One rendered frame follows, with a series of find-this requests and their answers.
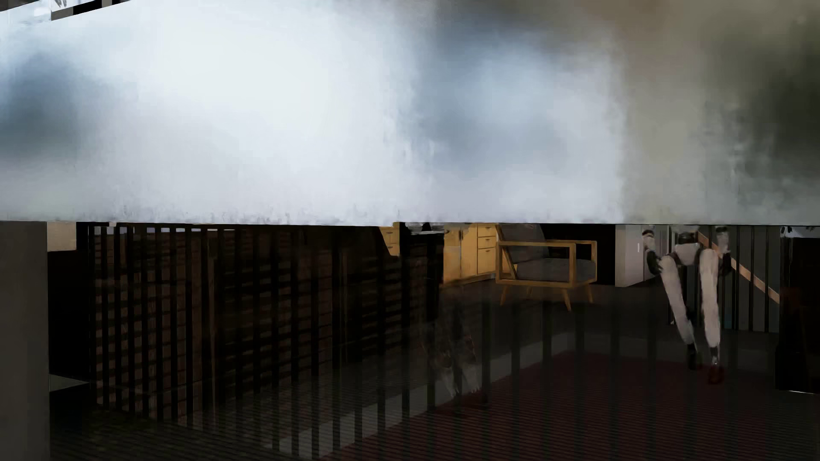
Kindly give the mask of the white humanoid robot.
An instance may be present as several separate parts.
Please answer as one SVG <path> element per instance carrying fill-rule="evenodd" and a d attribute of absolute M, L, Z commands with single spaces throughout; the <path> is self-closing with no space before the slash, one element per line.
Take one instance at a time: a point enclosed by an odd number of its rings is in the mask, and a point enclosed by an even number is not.
<path fill-rule="evenodd" d="M 669 254 L 659 256 L 654 238 L 654 226 L 642 230 L 641 238 L 647 267 L 654 276 L 660 276 L 674 322 L 686 346 L 686 363 L 690 370 L 700 365 L 700 353 L 694 338 L 694 327 L 682 294 L 681 267 L 697 267 L 701 287 L 703 329 L 709 346 L 709 383 L 719 384 L 724 379 L 720 361 L 721 318 L 718 306 L 718 278 L 731 269 L 730 233 L 727 225 L 715 225 L 716 248 L 703 246 L 698 240 L 698 225 L 673 225 L 675 244 Z"/>

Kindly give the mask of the wooden stair handrail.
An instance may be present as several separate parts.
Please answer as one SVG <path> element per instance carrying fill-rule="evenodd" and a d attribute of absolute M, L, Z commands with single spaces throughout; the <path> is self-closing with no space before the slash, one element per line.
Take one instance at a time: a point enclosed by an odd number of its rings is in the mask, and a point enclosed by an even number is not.
<path fill-rule="evenodd" d="M 717 247 L 717 244 L 711 243 L 709 237 L 705 236 L 702 232 L 698 231 L 697 236 L 699 243 L 701 243 L 704 247 Z M 731 257 L 731 265 L 733 271 L 737 271 L 740 274 L 740 277 L 743 277 L 746 280 L 748 280 L 750 284 L 754 286 L 756 289 L 763 291 L 766 294 L 767 298 L 771 299 L 771 302 L 776 304 L 781 303 L 780 294 L 771 286 L 768 286 L 765 280 L 761 279 L 757 275 L 754 275 L 748 267 L 745 267 L 741 263 L 738 263 L 737 260 L 733 257 Z"/>

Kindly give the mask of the light wooden drawer cabinet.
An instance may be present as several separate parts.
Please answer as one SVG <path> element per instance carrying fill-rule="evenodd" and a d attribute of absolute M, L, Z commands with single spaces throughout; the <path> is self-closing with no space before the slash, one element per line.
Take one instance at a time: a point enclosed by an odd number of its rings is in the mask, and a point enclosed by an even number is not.
<path fill-rule="evenodd" d="M 495 277 L 497 232 L 494 223 L 445 226 L 443 286 L 463 285 Z"/>

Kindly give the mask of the dark red rug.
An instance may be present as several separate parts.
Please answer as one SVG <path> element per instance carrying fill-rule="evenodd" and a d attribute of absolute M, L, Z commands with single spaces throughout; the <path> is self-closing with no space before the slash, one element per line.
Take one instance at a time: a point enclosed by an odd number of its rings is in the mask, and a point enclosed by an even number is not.
<path fill-rule="evenodd" d="M 754 372 L 718 385 L 684 364 L 561 353 L 489 401 L 399 421 L 322 461 L 820 461 L 820 399 Z"/>

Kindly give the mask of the dark slatted wooden partition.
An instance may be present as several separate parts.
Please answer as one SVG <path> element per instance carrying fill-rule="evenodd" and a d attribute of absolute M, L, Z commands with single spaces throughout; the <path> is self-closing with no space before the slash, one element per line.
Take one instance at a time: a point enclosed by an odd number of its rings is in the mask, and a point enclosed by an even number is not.
<path fill-rule="evenodd" d="M 300 457 L 436 405 L 444 237 L 424 225 L 80 223 L 101 408 Z"/>

